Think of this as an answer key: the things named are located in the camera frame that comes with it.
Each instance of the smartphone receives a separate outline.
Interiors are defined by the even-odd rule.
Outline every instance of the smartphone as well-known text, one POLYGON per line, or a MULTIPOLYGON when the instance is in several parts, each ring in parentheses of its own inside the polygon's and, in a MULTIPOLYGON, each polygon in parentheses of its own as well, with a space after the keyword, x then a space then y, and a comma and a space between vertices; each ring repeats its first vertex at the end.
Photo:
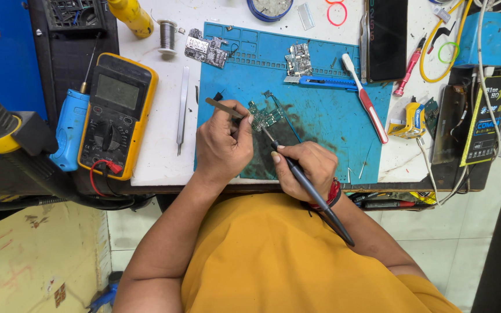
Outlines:
POLYGON ((398 81, 407 71, 407 0, 366 0, 369 82, 398 81))

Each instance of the yellow bottle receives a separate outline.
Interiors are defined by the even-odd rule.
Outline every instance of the yellow bottle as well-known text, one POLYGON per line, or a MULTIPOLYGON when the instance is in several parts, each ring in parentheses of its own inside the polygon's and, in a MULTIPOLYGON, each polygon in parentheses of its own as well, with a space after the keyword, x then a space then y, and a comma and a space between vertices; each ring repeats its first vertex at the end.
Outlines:
POLYGON ((154 31, 154 23, 137 0, 108 0, 111 13, 140 38, 146 38, 154 31))

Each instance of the red and white toothbrush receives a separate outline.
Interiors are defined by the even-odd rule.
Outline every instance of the red and white toothbrush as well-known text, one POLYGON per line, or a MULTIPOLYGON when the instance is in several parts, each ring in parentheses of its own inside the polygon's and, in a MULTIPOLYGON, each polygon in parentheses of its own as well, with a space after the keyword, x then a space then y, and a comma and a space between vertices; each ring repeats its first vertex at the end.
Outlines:
POLYGON ((382 144, 386 144, 388 142, 388 136, 386 135, 386 131, 384 130, 384 126, 380 122, 380 119, 378 118, 378 114, 376 114, 376 110, 374 110, 374 106, 372 105, 372 101, 370 101, 369 96, 366 94, 365 89, 362 87, 361 81, 359 81, 357 74, 355 74, 355 67, 353 66, 353 62, 351 61, 349 54, 347 54, 347 53, 342 54, 341 60, 343 60, 345 68, 349 72, 351 72, 351 75, 353 75, 353 79, 355 80, 355 83, 357 84, 358 99, 361 101, 363 108, 365 108, 366 112, 369 114, 370 120, 372 121, 372 124, 374 125, 374 129, 376 130, 376 133, 378 134, 378 138, 380 138, 380 142, 382 144))

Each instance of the yellow cable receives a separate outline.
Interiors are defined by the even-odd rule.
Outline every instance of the yellow cable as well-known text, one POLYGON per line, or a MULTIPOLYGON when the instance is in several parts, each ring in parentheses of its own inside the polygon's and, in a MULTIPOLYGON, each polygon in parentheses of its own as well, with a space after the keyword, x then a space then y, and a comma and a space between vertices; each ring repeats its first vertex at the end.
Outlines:
MULTIPOLYGON (((448 13, 455 11, 455 9, 457 9, 463 2, 465 2, 465 0, 459 1, 459 3, 456 4, 455 7, 451 8, 451 10, 448 13)), ((461 34, 463 32, 463 25, 465 24, 465 18, 467 17, 467 13, 469 12, 469 8, 471 7, 472 3, 473 3, 473 0, 469 0, 469 2, 467 3, 467 6, 465 7, 465 11, 463 11, 463 17, 461 19, 461 24, 459 25, 458 37, 457 37, 457 41, 456 41, 456 44, 458 46, 459 46, 459 41, 461 40, 461 34)), ((424 73, 424 58, 425 58, 425 54, 426 54, 426 49, 428 48, 428 46, 430 46, 430 42, 432 40, 432 37, 434 37, 436 31, 438 30, 438 28, 440 28, 440 25, 442 25, 442 20, 440 20, 436 24, 436 27, 434 27, 434 29, 432 30, 432 33, 430 34, 430 36, 426 40, 427 44, 422 48, 422 51, 421 51, 421 61, 420 61, 420 65, 419 65, 419 70, 421 72, 422 79, 424 79, 427 82, 441 81, 444 77, 446 77, 446 75, 448 75, 448 73, 451 71, 451 68, 454 66, 454 63, 455 63, 455 60, 453 62, 451 62, 448 66, 448 69, 444 72, 444 74, 442 74, 442 76, 440 76, 436 79, 430 79, 424 73)), ((452 53, 452 55, 455 55, 456 49, 457 48, 454 47, 454 52, 452 53)))

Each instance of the digital multimeter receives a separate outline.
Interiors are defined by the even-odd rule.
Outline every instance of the digital multimeter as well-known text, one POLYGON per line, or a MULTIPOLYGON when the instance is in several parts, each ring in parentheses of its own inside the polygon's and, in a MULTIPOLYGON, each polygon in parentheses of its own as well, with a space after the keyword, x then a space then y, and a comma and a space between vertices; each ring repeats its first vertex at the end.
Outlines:
MULTIPOLYGON (((100 54, 79 149, 81 167, 90 169, 98 160, 110 160, 122 170, 109 177, 131 178, 158 79, 147 66, 116 54, 100 54)), ((94 172, 102 174, 105 167, 100 162, 94 172)))

